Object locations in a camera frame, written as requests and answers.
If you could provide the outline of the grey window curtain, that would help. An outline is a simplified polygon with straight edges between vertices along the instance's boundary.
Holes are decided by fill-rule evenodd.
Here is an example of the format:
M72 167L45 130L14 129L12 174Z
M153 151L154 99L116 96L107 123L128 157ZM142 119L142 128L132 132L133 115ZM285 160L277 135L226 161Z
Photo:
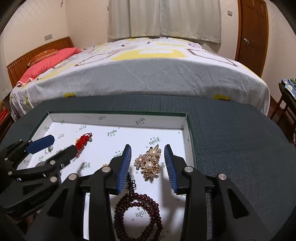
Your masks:
M109 1L108 37L176 37L221 43L219 1Z

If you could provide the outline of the white jade bangle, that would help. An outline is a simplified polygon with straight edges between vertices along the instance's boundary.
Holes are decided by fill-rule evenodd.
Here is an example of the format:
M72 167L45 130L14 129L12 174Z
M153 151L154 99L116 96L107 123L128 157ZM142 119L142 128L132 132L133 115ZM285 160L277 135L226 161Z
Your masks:
M46 164L45 161L41 161L36 165L36 167L44 166L45 164Z

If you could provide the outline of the brown wooden door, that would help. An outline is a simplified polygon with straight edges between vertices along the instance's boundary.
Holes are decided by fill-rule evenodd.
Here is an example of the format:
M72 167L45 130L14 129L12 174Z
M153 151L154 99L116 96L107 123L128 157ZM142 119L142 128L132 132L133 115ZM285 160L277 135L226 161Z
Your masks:
M268 12L265 1L238 1L238 40L235 60L259 77L268 47Z

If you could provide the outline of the orange patterned pillow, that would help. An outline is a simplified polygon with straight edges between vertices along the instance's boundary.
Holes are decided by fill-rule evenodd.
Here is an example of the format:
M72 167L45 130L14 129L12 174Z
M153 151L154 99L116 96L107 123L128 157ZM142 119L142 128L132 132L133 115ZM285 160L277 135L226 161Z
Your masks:
M51 56L54 56L56 53L58 52L58 50L56 49L50 49L50 50L45 50L39 54L37 54L36 56L34 56L29 63L27 64L28 67L33 66L34 64L48 58Z

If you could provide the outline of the green white tray box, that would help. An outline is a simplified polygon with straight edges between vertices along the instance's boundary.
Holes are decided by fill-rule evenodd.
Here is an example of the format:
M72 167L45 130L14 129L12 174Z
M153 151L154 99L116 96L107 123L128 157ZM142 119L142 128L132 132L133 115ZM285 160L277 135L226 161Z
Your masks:
M47 135L55 138L53 146L30 154L19 164L19 169L33 168L58 152L66 149L85 133L92 133L79 158L73 159L61 171L61 178L76 173L79 176L93 174L113 158L122 155L126 145L132 149L132 159L144 154L150 147L163 149L170 145L176 156L182 157L192 167L197 166L187 114L121 114L121 113L48 113L34 128L30 138L35 141ZM137 193L146 194L159 204L163 230L160 240L179 240L181 237L185 199L170 187L164 157L160 157L161 173L153 180L145 181L143 174L133 165L129 167L131 178L137 185Z

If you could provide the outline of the dark wooden nightstand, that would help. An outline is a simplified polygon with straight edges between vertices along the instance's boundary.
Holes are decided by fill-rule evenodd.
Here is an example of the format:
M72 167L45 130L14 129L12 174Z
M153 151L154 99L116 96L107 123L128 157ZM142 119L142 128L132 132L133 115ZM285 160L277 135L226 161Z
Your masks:
M0 143L4 139L5 135L7 134L9 128L15 121L13 120L11 113L6 116L6 118L0 122Z

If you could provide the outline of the gold pearl brooch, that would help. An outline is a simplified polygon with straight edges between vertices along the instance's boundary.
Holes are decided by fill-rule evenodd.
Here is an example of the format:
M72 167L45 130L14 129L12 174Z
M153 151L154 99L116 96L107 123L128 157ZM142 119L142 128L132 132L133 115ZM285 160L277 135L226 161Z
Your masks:
M162 167L159 164L161 153L159 145L156 144L135 159L133 166L143 174L145 181L153 180L161 173Z

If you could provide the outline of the wooden chair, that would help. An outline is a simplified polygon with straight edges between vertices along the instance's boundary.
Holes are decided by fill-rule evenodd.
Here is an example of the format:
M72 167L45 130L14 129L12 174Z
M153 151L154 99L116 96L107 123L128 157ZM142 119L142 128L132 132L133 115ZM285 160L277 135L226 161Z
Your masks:
M295 144L295 99L283 83L278 87L281 96L279 101L270 97L268 117L280 127L288 141Z

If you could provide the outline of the red box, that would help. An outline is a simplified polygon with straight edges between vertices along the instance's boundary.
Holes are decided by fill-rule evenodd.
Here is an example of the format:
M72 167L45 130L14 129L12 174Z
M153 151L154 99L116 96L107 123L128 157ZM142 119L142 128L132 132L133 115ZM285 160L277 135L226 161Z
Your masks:
M8 114L9 114L9 111L4 106L4 102L0 101L0 121L3 121Z

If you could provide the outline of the pile of clothes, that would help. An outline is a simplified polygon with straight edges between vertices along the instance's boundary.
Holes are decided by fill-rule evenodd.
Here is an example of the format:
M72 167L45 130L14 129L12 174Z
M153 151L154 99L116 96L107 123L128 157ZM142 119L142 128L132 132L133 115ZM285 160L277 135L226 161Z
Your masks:
M281 83L285 86L285 89L287 89L290 94L293 96L294 99L296 99L296 79L290 78L290 79L282 79Z

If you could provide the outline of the dark green tablecloth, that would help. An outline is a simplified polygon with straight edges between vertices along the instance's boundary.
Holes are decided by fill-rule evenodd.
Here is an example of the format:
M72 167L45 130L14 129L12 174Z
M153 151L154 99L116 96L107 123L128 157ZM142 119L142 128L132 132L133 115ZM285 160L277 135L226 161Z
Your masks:
M187 113L201 172L229 176L274 240L295 240L295 147L255 107L197 97L143 94L53 99L17 120L1 148L28 139L47 112L66 110Z

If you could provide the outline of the pink pillow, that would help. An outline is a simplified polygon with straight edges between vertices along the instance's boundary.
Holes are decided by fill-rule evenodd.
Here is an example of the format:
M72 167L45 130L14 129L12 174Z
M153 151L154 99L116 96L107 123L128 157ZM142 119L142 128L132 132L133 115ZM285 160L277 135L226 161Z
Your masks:
M16 86L21 87L30 82L33 82L42 73L55 67L57 64L68 59L72 55L79 54L81 52L82 50L78 49L77 47L65 48L57 51L55 55L51 55L29 67L29 69L22 75L20 80L16 83Z

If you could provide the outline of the wall socket above headboard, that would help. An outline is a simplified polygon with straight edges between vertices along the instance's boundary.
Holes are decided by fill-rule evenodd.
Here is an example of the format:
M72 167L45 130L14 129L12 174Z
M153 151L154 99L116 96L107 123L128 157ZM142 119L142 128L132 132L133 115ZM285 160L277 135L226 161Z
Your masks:
M52 34L46 35L46 36L44 37L44 39L45 39L45 41L48 41L48 40L50 40L50 39L53 39L53 35L52 35Z

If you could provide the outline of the bed with patterned sheet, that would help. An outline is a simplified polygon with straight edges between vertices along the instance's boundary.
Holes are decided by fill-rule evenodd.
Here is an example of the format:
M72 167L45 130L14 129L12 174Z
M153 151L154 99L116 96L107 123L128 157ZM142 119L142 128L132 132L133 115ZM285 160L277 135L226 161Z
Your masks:
M13 119L50 99L128 93L230 100L268 113L267 84L243 64L198 43L129 38L81 50L33 82L15 85L9 99ZM20 61L12 77L19 81L29 61Z

